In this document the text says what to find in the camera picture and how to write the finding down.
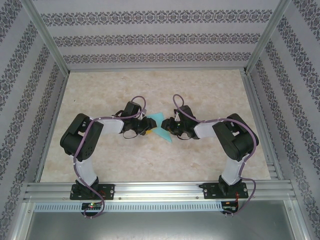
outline marble floor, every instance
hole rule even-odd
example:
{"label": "marble floor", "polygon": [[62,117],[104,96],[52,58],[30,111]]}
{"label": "marble floor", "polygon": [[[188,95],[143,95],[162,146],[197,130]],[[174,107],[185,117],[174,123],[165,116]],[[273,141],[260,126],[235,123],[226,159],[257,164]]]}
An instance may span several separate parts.
{"label": "marble floor", "polygon": [[[128,71],[71,73],[53,132],[41,182],[74,182],[72,159],[60,138],[78,113],[111,116],[136,95],[147,101],[147,114],[173,117],[173,94],[184,97],[197,119],[225,118],[238,113],[257,133],[238,70]],[[93,167],[101,182],[218,180],[226,164],[218,139],[179,140],[172,143],[155,133],[124,139],[122,134],[101,136]],[[261,145],[248,161],[244,177],[270,179]]]}

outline patterned wallpaper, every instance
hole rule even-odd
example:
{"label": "patterned wallpaper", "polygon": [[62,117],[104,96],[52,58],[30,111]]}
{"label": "patterned wallpaper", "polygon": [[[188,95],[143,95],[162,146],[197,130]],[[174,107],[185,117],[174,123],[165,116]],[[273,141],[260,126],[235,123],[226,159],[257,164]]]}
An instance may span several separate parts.
{"label": "patterned wallpaper", "polygon": [[0,240],[33,182],[64,76],[18,0],[0,0]]}
{"label": "patterned wallpaper", "polygon": [[320,239],[320,8],[294,0],[251,73],[282,172]]}
{"label": "patterned wallpaper", "polygon": [[34,0],[71,70],[244,67],[279,0]]}

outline black bracket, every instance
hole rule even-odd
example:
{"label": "black bracket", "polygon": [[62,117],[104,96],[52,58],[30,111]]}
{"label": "black bracket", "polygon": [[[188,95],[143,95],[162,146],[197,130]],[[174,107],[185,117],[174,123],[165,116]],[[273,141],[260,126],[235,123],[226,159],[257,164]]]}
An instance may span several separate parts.
{"label": "black bracket", "polygon": [[[100,184],[98,182],[99,180],[93,183],[91,187],[96,190],[104,200],[113,200],[115,195],[115,185]],[[100,198],[89,188],[78,181],[75,181],[75,184],[71,187],[70,200],[100,200]]]}
{"label": "black bracket", "polygon": [[199,185],[199,188],[203,189],[204,199],[235,199],[237,193],[239,199],[247,199],[249,197],[247,185],[244,182],[241,182],[226,195],[220,190],[218,182],[205,182]]}

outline cyan object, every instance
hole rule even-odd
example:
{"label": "cyan object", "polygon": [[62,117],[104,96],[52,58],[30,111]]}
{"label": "cyan object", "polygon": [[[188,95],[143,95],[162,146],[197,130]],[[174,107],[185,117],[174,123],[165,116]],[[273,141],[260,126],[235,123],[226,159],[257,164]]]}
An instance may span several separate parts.
{"label": "cyan object", "polygon": [[170,133],[168,131],[164,130],[163,128],[161,128],[161,124],[162,124],[163,120],[165,120],[163,113],[158,112],[158,113],[150,114],[147,117],[155,120],[155,122],[156,122],[156,127],[153,128],[152,131],[155,134],[157,134],[160,137],[167,140],[168,142],[172,143]]}

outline mounting plate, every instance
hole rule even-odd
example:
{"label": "mounting plate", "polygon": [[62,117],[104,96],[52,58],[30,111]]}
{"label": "mounting plate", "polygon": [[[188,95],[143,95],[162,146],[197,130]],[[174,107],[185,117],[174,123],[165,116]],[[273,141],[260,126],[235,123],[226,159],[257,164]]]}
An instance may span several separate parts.
{"label": "mounting plate", "polygon": [[[115,185],[99,184],[97,192],[103,196],[104,200],[113,200],[115,195]],[[92,198],[79,195],[77,184],[73,184],[70,192],[70,200],[100,200],[100,198],[96,194]]]}
{"label": "mounting plate", "polygon": [[235,199],[236,193],[239,194],[239,199],[247,199],[249,197],[247,185],[241,182],[237,188],[230,191],[225,196],[219,189],[219,183],[205,182],[199,185],[199,188],[203,189],[204,199]]}

